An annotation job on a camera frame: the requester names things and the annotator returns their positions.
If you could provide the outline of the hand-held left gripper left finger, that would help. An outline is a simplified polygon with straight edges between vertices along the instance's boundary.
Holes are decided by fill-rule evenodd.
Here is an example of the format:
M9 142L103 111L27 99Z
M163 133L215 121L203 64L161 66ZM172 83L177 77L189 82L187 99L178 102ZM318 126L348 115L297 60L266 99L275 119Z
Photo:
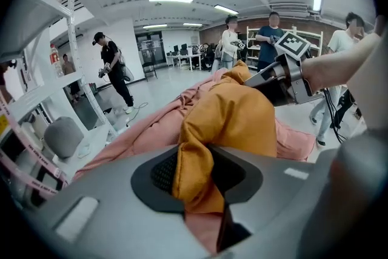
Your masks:
M173 145L99 166L24 216L58 259L208 259L182 202L152 180L176 153Z

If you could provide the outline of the clear bottle red label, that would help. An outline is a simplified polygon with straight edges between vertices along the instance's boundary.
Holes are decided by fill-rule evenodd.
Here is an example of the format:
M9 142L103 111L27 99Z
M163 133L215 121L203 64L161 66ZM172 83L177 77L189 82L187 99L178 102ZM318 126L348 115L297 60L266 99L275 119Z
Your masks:
M64 76L64 72L62 70L62 64L61 64L61 60L59 57L58 49L55 47L54 44L50 44L50 49L51 49L50 62L52 64L52 66L54 67L56 76L58 78L60 78L60 77Z

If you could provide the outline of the white shelving unit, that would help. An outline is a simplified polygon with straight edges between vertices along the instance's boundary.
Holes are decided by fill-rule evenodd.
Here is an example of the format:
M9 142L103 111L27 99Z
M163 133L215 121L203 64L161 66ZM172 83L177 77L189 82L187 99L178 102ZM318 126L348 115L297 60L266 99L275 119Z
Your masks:
M58 49L61 64L67 54L74 73L56 76L50 44ZM0 177L21 209L36 211L42 205L30 203L32 189L50 199L117 137L85 77L76 40L75 0L12 0L0 22L0 66L18 77L16 84L7 80L0 91ZM69 85L75 81L80 92L73 104ZM16 86L21 95L13 95ZM44 141L48 125L62 116L73 119L84 134L73 156L65 160ZM37 164L62 182L59 191L32 176Z

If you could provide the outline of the white open rack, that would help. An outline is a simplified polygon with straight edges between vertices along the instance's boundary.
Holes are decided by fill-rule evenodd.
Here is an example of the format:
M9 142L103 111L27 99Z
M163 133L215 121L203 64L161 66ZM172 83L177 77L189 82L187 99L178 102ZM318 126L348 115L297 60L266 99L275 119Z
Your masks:
M255 36L259 28L246 27L246 43L247 43L247 56L246 64L250 70L256 70L258 64L258 56L260 52L260 43L255 39ZM310 42L310 52L313 57L320 56L323 47L323 32L312 33L307 31L298 30L296 26L292 26L291 29L283 29L284 32L291 32L294 35L298 35Z

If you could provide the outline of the orange pillow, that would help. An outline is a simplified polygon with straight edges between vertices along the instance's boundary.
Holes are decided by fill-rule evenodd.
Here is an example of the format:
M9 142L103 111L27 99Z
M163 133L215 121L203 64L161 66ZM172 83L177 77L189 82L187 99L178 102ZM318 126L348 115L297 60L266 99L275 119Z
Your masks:
M186 114L179 137L172 195L193 214L221 213L224 199L212 179L209 144L276 157L275 109L259 91L244 85L251 77L242 61Z

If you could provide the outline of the pink padded chair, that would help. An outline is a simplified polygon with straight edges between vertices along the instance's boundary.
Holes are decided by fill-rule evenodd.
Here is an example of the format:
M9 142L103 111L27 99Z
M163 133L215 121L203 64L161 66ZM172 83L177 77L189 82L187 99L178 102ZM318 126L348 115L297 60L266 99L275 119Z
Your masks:
M177 144L181 133L181 124L186 114L211 87L219 83L222 75L229 70L220 69L211 77L185 90L179 97L148 117L138 121L120 134L98 155L78 169L75 177L112 161L134 155L151 152L162 147ZM275 118L277 158L305 161L313 151L315 138L312 134L289 127ZM212 254L217 253L217 240L221 228L223 212L193 214L186 211L186 225L201 244Z

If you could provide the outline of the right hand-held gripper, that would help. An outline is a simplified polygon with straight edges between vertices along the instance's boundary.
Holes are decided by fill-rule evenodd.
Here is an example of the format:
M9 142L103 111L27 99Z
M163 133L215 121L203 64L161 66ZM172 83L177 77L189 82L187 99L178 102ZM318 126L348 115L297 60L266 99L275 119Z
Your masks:
M311 91L301 69L301 63L310 58L310 42L286 32L275 48L275 62L251 76L244 85L257 88L274 107L321 99L323 94Z

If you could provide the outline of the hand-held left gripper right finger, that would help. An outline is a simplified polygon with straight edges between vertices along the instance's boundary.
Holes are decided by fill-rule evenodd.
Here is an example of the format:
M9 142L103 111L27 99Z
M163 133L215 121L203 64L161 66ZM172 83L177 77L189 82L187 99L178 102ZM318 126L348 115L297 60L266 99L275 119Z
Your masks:
M209 147L212 177L225 208L218 252L301 252L310 218L336 155L325 150L315 163Z

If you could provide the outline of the grey domed object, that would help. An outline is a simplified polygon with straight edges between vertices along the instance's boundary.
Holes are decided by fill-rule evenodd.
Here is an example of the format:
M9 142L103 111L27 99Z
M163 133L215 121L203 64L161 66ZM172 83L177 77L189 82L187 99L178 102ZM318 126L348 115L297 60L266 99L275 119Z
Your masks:
M72 157L83 138L81 129L67 116L59 117L44 132L44 141L60 160Z

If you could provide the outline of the black folding chair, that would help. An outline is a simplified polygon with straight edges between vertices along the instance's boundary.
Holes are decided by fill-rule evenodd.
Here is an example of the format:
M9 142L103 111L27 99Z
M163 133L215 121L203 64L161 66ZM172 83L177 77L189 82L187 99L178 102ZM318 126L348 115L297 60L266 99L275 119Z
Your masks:
M145 62L142 65L142 69L143 69L143 73L146 81L148 81L150 77L158 78L154 62Z

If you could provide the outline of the person's right forearm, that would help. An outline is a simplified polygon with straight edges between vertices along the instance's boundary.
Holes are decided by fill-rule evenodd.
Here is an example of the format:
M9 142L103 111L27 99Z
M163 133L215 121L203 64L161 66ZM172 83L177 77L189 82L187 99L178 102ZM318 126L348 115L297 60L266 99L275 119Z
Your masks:
M305 59L301 63L303 79L313 93L346 84L380 43L381 37L369 34L351 49Z

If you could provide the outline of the white desk with monitors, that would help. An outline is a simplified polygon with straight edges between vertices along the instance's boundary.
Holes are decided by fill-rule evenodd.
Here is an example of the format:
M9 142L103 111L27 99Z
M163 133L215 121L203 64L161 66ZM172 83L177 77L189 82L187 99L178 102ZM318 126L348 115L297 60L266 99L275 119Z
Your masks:
M173 67L176 63L181 67L182 62L184 61L189 65L190 71L193 71L194 69L202 70L202 53L200 48L201 45L182 44L179 49L179 47L175 45L172 51L166 53L166 60L170 61Z

